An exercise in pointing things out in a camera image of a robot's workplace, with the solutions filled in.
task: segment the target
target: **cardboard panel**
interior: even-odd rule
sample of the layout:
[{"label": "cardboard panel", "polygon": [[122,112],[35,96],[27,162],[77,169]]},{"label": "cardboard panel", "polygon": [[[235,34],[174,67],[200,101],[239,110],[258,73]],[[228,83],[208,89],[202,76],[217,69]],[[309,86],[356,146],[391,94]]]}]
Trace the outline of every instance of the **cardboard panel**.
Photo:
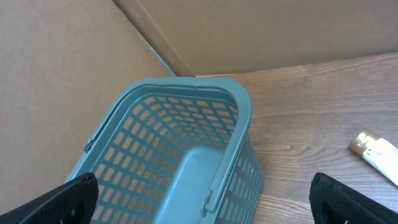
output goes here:
[{"label": "cardboard panel", "polygon": [[177,74],[211,75],[398,50],[391,0],[115,0]]},{"label": "cardboard panel", "polygon": [[63,184],[132,82],[169,71],[112,1],[0,1],[0,213]]}]

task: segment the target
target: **wood grain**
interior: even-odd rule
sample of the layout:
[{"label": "wood grain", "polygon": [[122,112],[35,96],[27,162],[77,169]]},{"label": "wood grain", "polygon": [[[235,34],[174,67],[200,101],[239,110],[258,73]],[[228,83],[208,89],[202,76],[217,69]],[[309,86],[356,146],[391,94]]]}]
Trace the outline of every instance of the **wood grain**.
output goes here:
[{"label": "wood grain", "polygon": [[370,129],[398,146],[398,54],[227,75],[250,92],[250,136],[264,170],[254,223],[312,223],[324,172],[398,212],[398,188],[347,149]]}]

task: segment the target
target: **gold cap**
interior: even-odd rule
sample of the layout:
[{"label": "gold cap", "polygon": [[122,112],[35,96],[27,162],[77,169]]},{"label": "gold cap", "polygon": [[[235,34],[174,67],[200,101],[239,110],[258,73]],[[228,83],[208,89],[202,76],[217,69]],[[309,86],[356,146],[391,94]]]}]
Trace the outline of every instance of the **gold cap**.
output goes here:
[{"label": "gold cap", "polygon": [[349,147],[359,155],[362,155],[364,151],[369,149],[371,143],[377,141],[378,139],[380,139],[380,136],[372,131],[365,130],[361,134],[359,134],[353,141],[351,141]]}]

